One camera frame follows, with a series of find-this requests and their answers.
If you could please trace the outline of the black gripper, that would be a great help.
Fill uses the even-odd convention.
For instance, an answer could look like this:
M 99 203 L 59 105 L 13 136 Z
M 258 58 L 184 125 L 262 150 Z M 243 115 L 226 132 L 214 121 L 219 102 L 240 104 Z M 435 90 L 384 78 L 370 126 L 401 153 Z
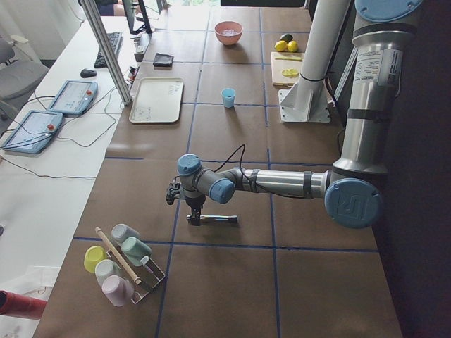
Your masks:
M 204 196 L 186 197 L 185 201 L 192 211 L 190 215 L 191 225 L 201 225 L 201 209 L 204 205 Z

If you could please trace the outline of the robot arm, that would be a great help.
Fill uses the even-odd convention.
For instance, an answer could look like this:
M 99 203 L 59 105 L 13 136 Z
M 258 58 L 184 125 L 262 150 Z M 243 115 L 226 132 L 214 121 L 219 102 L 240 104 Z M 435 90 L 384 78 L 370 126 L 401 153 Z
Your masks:
M 212 170 L 198 156 L 185 154 L 178 159 L 178 174 L 168 186 L 166 200 L 169 204 L 184 200 L 191 209 L 191 224 L 200 224 L 206 199 L 225 204 L 236 191 L 322 198 L 328 215 L 353 229 L 371 226 L 381 217 L 381 183 L 387 173 L 383 151 L 403 51 L 416 34 L 421 2 L 356 1 L 354 6 L 357 62 L 339 159 L 323 173 Z

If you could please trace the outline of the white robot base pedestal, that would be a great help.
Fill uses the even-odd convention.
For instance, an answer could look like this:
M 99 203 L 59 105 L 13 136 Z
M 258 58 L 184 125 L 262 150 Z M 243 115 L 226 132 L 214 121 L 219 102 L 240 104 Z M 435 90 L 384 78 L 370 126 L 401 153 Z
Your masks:
M 291 89 L 278 93 L 282 122 L 330 122 L 324 79 L 350 3 L 350 0 L 318 1 L 299 80 Z

